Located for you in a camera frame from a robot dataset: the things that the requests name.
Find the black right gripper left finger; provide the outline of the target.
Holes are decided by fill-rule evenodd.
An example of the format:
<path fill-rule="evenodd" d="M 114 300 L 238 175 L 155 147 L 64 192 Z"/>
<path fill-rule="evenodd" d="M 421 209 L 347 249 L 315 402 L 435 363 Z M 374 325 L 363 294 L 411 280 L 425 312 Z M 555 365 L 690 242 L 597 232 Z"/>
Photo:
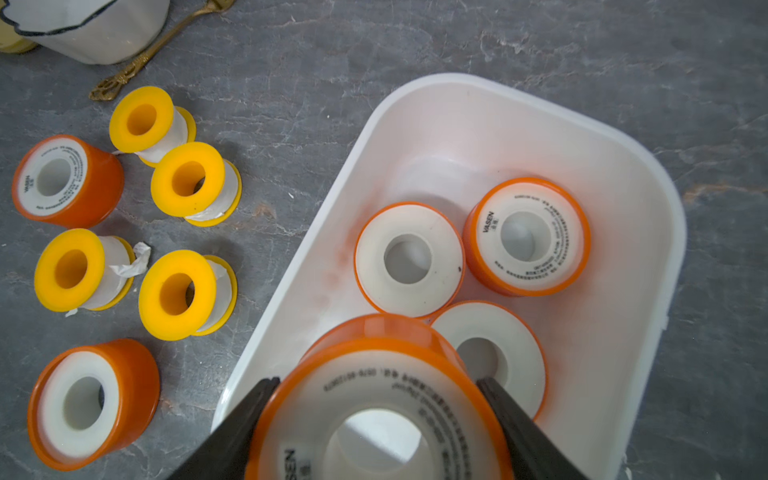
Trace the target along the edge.
<path fill-rule="evenodd" d="M 260 380 L 169 479 L 244 479 L 253 431 L 279 384 Z"/>

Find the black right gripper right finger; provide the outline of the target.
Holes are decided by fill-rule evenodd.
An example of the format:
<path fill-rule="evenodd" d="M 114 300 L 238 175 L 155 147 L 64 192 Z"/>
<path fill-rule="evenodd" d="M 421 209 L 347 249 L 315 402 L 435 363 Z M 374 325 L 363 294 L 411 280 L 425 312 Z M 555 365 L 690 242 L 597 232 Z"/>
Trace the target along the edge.
<path fill-rule="evenodd" d="M 587 480 L 495 379 L 476 385 L 501 425 L 516 479 Z"/>

